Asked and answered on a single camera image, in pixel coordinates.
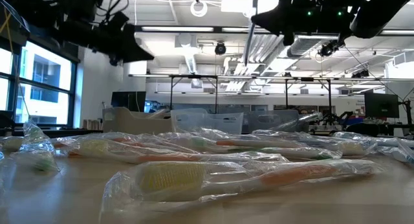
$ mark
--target plastic bin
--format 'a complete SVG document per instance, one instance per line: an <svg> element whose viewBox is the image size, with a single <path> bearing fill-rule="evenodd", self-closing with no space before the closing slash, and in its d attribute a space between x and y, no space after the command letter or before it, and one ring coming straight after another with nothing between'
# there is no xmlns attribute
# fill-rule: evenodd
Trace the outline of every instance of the plastic bin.
<svg viewBox="0 0 414 224"><path fill-rule="evenodd" d="M171 111L175 131L197 131L200 128L217 129L225 133L241 134L243 113L208 114L206 111L181 109Z"/></svg>
<svg viewBox="0 0 414 224"><path fill-rule="evenodd" d="M296 110L251 111L248 114L248 130L251 133L258 129L270 129L298 119Z"/></svg>

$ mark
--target window frame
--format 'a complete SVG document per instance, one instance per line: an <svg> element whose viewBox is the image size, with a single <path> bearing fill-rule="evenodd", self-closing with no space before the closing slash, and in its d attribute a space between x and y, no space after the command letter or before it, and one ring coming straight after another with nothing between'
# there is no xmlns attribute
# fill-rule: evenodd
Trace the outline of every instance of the window frame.
<svg viewBox="0 0 414 224"><path fill-rule="evenodd" d="M33 80L29 80L26 78L19 77L18 80L21 84L28 84L28 85L34 85L36 87L47 89L49 91L57 91L60 93L65 93L68 95L68 115L67 115L67 123L66 124L38 124L39 127L73 127L73 116L74 116L74 101L76 98L76 75L78 71L78 61L72 60L72 58L69 58L67 55L62 54L56 50L51 50L49 47L45 47L43 45L40 45L39 43L35 41L28 40L31 43L36 44L39 47L44 48L45 50L48 50L58 56L61 56L62 58L65 58L66 60L69 60L71 62L71 86L69 90L65 90L59 87L54 87L49 84L44 84L41 82L36 82ZM23 48L21 47L19 49L19 54L15 54L12 52L13 60L12 60L12 70L10 74L2 73L0 72L0 78L5 78L9 81L8 86L8 98L7 98L7 110L13 111L14 119L13 121L16 121L16 109L17 109L17 95L18 95L18 89L19 84L16 82L17 76L20 75L20 59L22 55ZM17 127L22 127L23 123L16 123Z"/></svg>

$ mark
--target camera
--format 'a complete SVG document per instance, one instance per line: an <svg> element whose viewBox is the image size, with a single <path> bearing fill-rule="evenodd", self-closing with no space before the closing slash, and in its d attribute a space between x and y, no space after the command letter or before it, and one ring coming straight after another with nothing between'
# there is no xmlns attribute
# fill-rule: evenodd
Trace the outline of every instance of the camera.
<svg viewBox="0 0 414 224"><path fill-rule="evenodd" d="M224 46L223 42L218 42L217 46L215 46L215 50L214 50L216 55L223 55L224 53L226 53L226 46Z"/></svg>

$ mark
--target table surface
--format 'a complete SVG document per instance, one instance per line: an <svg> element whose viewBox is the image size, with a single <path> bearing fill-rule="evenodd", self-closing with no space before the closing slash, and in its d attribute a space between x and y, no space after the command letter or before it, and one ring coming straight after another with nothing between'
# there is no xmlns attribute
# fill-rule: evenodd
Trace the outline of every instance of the table surface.
<svg viewBox="0 0 414 224"><path fill-rule="evenodd" d="M387 172L222 199L151 223L414 223L414 170L385 156L370 159ZM14 163L3 168L8 179L0 223L97 223L106 182L133 166L86 158L60 159L58 165L56 174Z"/></svg>

